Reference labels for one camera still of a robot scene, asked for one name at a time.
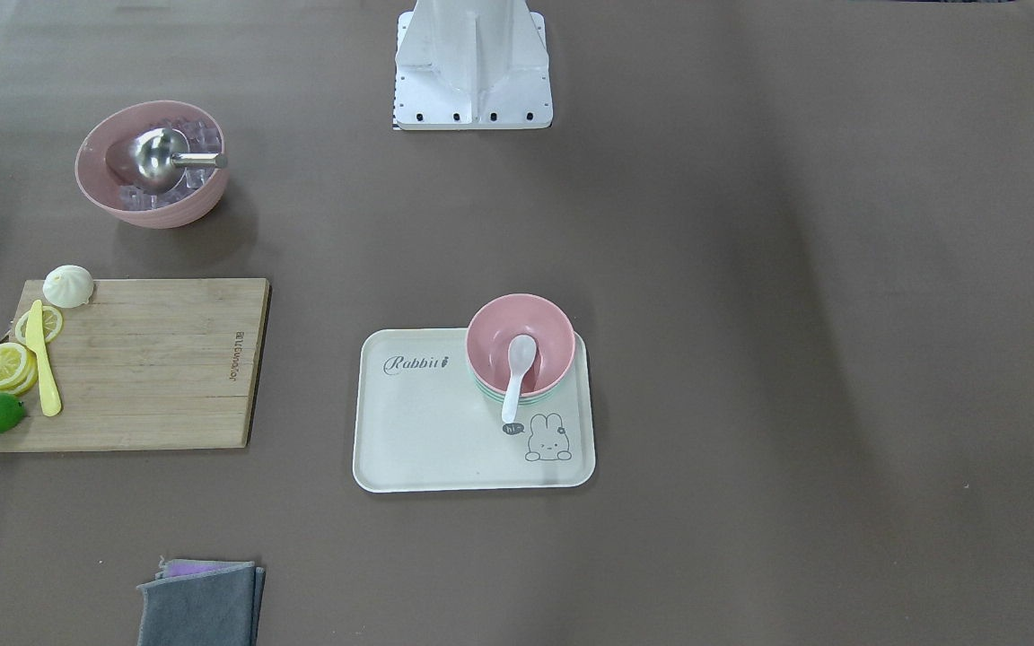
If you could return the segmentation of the yellow plastic knife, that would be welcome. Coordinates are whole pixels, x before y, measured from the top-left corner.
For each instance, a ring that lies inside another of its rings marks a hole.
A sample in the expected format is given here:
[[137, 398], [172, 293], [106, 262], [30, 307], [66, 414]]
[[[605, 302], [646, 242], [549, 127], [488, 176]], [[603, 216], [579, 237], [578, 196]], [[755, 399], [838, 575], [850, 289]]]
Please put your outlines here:
[[44, 303], [34, 300], [26, 320], [25, 344], [34, 355], [41, 412], [45, 417], [62, 412], [62, 399], [50, 364], [45, 344]]

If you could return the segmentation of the small pink bowl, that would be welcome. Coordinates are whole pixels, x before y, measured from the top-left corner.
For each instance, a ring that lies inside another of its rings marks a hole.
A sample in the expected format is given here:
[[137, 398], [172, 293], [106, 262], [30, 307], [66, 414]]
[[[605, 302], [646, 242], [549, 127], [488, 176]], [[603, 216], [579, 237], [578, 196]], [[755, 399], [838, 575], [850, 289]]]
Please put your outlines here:
[[521, 384], [522, 399], [548, 394], [570, 371], [577, 353], [571, 320], [555, 303], [528, 293], [506, 294], [472, 316], [465, 355], [472, 375], [488, 391], [504, 395], [510, 377], [508, 349], [515, 336], [533, 336], [533, 367]]

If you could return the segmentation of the grey folded cloth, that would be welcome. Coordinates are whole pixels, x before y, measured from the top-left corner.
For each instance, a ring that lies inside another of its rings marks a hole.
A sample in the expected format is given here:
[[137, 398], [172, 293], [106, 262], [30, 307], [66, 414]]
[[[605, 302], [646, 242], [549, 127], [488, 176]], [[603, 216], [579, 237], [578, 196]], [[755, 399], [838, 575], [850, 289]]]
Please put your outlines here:
[[161, 560], [138, 586], [138, 645], [255, 645], [266, 570], [255, 562]]

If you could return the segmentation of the white steamed bun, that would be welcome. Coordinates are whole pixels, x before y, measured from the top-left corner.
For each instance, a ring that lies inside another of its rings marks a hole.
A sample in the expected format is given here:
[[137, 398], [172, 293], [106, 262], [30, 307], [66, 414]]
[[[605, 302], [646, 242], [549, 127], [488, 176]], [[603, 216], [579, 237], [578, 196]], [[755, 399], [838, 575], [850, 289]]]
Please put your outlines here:
[[49, 305], [73, 310], [90, 302], [95, 282], [90, 271], [82, 266], [62, 265], [49, 271], [41, 290]]

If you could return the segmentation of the green bowl stack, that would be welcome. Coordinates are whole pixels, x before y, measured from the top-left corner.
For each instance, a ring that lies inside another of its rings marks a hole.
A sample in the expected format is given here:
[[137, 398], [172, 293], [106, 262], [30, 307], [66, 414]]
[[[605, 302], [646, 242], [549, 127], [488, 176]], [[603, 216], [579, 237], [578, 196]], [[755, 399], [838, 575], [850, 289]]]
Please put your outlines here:
[[[500, 371], [477, 373], [476, 371], [473, 371], [470, 365], [470, 367], [468, 367], [468, 374], [473, 379], [473, 384], [477, 386], [477, 389], [483, 393], [484, 397], [487, 397], [488, 400], [496, 402], [498, 405], [504, 403], [506, 386], [508, 386], [510, 377], [508, 369], [501, 368]], [[553, 397], [556, 397], [558, 393], [564, 391], [566, 386], [574, 383], [574, 365], [571, 365], [567, 371], [562, 372], [559, 380], [555, 381], [553, 384], [547, 383], [544, 388], [542, 388], [542, 378], [540, 373], [538, 373], [538, 368], [530, 368], [530, 370], [526, 372], [525, 380], [521, 382], [520, 406], [533, 406], [538, 402], [553, 399]]]

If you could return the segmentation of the large pink ice bowl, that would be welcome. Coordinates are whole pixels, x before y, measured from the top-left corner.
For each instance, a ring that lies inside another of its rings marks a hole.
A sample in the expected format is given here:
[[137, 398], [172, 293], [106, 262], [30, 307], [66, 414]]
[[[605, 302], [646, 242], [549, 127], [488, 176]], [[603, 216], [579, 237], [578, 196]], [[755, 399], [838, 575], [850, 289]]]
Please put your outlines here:
[[188, 225], [212, 212], [227, 188], [227, 170], [193, 170], [163, 195], [147, 195], [131, 181], [116, 176], [104, 162], [112, 144], [166, 126], [183, 132], [193, 151], [224, 152], [224, 131], [201, 107], [177, 100], [123, 107], [95, 124], [79, 144], [74, 178], [83, 197], [120, 221], [149, 229]]

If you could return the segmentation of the metal ice scoop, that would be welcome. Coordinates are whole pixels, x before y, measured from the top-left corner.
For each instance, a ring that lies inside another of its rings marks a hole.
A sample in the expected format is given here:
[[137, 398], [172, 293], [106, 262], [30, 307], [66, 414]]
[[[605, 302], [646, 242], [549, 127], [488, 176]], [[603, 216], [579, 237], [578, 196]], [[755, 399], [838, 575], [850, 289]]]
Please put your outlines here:
[[184, 180], [186, 170], [222, 170], [227, 165], [227, 156], [193, 152], [183, 132], [157, 127], [111, 144], [104, 162], [124, 184], [149, 195], [163, 195]]

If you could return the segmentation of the cream rabbit tray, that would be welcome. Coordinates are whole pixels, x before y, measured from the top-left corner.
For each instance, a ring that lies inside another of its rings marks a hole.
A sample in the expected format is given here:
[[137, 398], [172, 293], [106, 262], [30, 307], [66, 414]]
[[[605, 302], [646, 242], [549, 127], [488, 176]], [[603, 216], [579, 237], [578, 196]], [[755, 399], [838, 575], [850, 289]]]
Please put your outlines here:
[[374, 332], [360, 355], [353, 478], [370, 493], [583, 485], [598, 453], [581, 338], [572, 365], [574, 383], [504, 425], [468, 374], [463, 328]]

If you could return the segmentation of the bamboo cutting board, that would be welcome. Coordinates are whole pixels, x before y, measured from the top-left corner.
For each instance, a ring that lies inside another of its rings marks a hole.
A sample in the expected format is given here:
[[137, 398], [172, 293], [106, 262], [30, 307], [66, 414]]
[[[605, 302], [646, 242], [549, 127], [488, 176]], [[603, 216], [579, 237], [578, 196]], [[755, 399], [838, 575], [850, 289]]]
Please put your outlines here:
[[25, 394], [0, 453], [246, 447], [270, 293], [261, 277], [98, 281], [48, 349], [61, 413]]

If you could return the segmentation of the lemon slice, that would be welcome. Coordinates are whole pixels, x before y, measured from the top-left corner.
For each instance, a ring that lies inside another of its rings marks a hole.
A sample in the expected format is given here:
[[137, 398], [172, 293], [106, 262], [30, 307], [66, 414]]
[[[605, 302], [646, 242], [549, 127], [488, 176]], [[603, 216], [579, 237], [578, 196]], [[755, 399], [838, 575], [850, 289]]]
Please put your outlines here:
[[[22, 312], [22, 314], [18, 316], [16, 324], [13, 324], [13, 339], [16, 339], [18, 344], [26, 344], [26, 331], [28, 331], [31, 314], [31, 310]], [[58, 337], [58, 335], [61, 334], [63, 328], [63, 314], [57, 308], [44, 305], [41, 307], [41, 315], [42, 335], [44, 336], [45, 345], [49, 345], [55, 338]]]
[[21, 396], [37, 384], [37, 360], [23, 345], [0, 344], [0, 393]]

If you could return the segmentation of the white ceramic spoon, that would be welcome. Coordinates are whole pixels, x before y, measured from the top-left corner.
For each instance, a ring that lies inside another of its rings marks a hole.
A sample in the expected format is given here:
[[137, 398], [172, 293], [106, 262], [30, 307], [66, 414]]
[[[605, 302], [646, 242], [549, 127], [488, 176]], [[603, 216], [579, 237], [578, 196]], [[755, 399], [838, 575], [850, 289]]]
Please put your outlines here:
[[535, 355], [537, 355], [537, 342], [530, 335], [521, 334], [514, 336], [508, 346], [508, 384], [501, 401], [501, 424], [512, 424], [516, 420], [517, 410], [520, 408], [521, 384], [525, 380], [526, 373], [533, 368]]

